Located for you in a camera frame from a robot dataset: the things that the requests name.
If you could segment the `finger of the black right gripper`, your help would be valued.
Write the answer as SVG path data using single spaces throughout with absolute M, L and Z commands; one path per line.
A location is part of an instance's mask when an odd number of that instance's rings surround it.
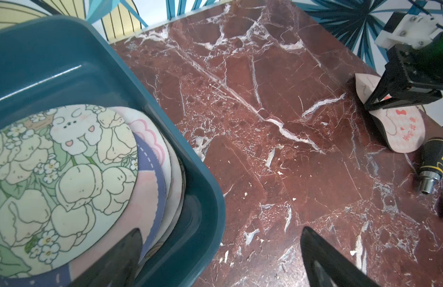
M 308 226 L 303 228 L 300 247 L 311 287 L 378 286 Z

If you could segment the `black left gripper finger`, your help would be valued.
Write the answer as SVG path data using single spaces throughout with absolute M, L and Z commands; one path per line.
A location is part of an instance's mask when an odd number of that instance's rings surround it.
M 139 229 L 130 231 L 81 276 L 71 287 L 131 287 L 142 248 Z

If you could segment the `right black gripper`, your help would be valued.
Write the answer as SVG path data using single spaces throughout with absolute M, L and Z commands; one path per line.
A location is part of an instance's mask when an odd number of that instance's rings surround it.
M 364 103 L 367 111 L 430 104 L 443 97 L 443 32 L 419 50 L 396 44 L 388 50 L 388 59 Z

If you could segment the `pink bow bear coaster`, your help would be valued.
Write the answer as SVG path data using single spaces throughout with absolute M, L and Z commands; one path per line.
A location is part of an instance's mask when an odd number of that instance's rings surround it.
M 377 75 L 355 74 L 356 93 L 362 103 L 366 103 L 380 80 Z M 411 153 L 422 146 L 425 124 L 417 107 L 379 109 L 369 113 L 393 152 Z

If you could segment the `purple bunny round coaster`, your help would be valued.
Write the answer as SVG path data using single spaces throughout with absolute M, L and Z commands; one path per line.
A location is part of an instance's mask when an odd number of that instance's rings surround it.
M 72 200 L 57 205 L 38 239 L 17 250 L 37 274 L 0 276 L 0 287 L 67 287 L 136 228 L 142 237 L 140 257 L 145 257 L 164 216 L 166 185 L 154 152 L 134 137 L 134 166 L 99 172 L 93 165 L 78 165 L 64 173 L 56 194 Z

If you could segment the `green sketch round coaster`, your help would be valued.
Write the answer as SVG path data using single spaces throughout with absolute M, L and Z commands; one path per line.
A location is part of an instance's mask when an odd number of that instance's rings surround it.
M 0 276 L 36 276 L 114 226 L 137 181 L 138 145 L 110 108 L 67 105 L 0 130 Z

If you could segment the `pink kitty round coaster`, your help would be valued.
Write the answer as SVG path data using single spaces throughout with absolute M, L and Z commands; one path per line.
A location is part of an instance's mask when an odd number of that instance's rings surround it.
M 171 160 L 170 152 L 163 136 L 153 121 L 143 112 L 132 108 L 110 107 L 123 117 L 131 130 L 137 134 L 154 152 L 158 159 L 165 178 L 166 197 L 170 196 L 171 189 Z

